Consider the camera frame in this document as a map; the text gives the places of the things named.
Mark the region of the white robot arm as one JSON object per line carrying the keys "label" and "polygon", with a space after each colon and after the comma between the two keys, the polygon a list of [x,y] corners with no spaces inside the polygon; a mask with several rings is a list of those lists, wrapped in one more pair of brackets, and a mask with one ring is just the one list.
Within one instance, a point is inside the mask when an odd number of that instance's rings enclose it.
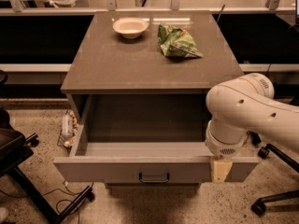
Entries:
{"label": "white robot arm", "polygon": [[274,99],[274,87],[266,76],[251,73],[222,82],[207,93],[212,115],[206,128],[206,146],[213,154],[211,176],[222,182],[248,132],[261,134],[299,152],[299,108]]}

